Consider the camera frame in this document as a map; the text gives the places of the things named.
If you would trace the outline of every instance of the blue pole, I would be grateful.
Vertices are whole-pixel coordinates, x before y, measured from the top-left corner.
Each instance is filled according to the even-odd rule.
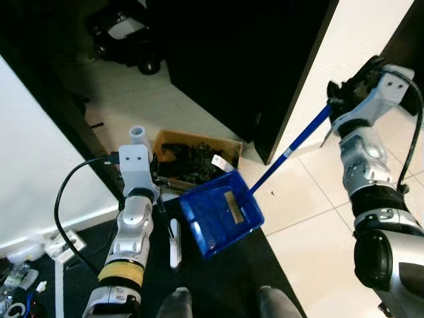
[[[327,105],[324,109],[311,121],[304,131],[292,142],[289,148],[274,162],[274,164],[265,172],[265,174],[253,185],[246,195],[246,199],[251,197],[253,193],[290,157],[309,136],[322,124],[330,115],[331,107]]]

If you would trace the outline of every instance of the white wall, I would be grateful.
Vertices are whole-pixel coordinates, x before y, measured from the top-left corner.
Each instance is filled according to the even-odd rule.
[[[0,57],[0,255],[35,233],[55,229],[54,201],[83,158]],[[60,205],[63,223],[114,215],[117,200],[90,167],[78,171]]]
[[[327,84],[352,77],[392,37],[413,0],[339,0],[310,73],[278,145],[282,153],[325,106]],[[303,146],[321,142],[327,121]]]

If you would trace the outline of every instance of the blue basket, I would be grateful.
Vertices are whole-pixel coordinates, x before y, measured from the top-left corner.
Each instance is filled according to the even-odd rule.
[[[236,223],[225,193],[232,191],[243,222]],[[185,218],[204,257],[218,253],[264,223],[256,200],[241,175],[235,170],[202,184],[180,197]]]

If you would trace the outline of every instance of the white tile floor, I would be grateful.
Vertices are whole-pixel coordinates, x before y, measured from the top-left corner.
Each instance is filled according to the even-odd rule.
[[[152,140],[161,128],[177,128],[216,137],[237,138],[170,84],[166,69],[142,76],[136,68],[97,61],[84,66],[94,90],[67,78],[74,91],[92,98],[87,121],[105,123],[95,130],[107,150],[127,143],[127,131],[144,125]],[[390,111],[376,128],[388,148],[388,166],[399,175],[412,136],[414,120],[401,109]],[[262,227],[309,318],[383,318],[379,299],[354,275],[354,217],[342,185],[338,140],[322,149],[288,160],[256,192],[265,216]],[[423,223],[424,167],[422,139],[408,172],[406,201]],[[253,145],[245,146],[240,172],[252,185],[267,169]]]

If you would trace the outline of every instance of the black cable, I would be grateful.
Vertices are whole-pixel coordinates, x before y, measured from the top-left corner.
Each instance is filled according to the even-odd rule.
[[[56,202],[54,203],[54,222],[56,223],[56,226],[58,227],[60,235],[63,237],[63,239],[65,240],[66,244],[69,246],[71,251],[74,252],[74,254],[79,258],[79,260],[84,265],[86,265],[96,276],[98,276],[100,274],[100,271],[88,259],[86,259],[84,257],[84,255],[79,252],[79,250],[77,250],[75,248],[75,246],[72,244],[72,242],[70,241],[70,239],[66,235],[65,230],[62,228],[62,226],[60,224],[60,220],[59,220],[59,204],[60,204],[60,198],[62,197],[62,194],[63,194],[63,191],[66,187],[66,184],[69,182],[72,175],[75,172],[77,172],[78,169],[80,169],[81,167],[84,167],[87,164],[91,164],[93,162],[97,162],[97,161],[100,161],[100,160],[106,160],[106,159],[107,159],[107,157],[90,159],[90,160],[87,160],[87,161],[77,165],[74,169],[72,169],[72,171],[66,176],[65,180],[63,181],[62,185],[60,186],[58,196],[56,197]]]
[[[418,142],[418,136],[421,130],[421,125],[423,124],[423,108],[424,108],[423,95],[421,94],[421,90],[419,89],[418,85],[412,79],[405,77],[403,74],[397,71],[381,70],[381,69],[380,69],[380,72],[392,74],[396,76],[397,78],[401,79],[402,81],[404,81],[405,83],[407,83],[412,88],[415,94],[415,98],[417,99],[417,112],[418,112],[417,124],[415,126],[415,131],[413,133],[412,142],[411,142],[411,146],[409,147],[408,155],[406,157],[405,163],[403,164],[403,168],[400,173],[399,180],[397,181],[397,186],[396,186],[396,189],[399,192],[402,192],[403,194],[405,194],[404,185],[402,185],[401,183],[409,168],[409,164],[411,163],[413,152]]]
[[[103,243],[103,245],[101,247],[99,247],[94,252],[89,253],[87,256],[88,257],[94,256],[94,255],[100,253],[102,250],[104,250],[108,246],[110,246],[110,244],[112,243],[113,237],[116,235],[117,231],[118,231],[118,229],[117,229],[117,219],[115,219],[113,221],[111,229],[109,230],[109,235],[107,236],[107,240]],[[81,264],[80,260],[75,260],[71,264],[66,266],[66,270],[72,270],[80,264]]]

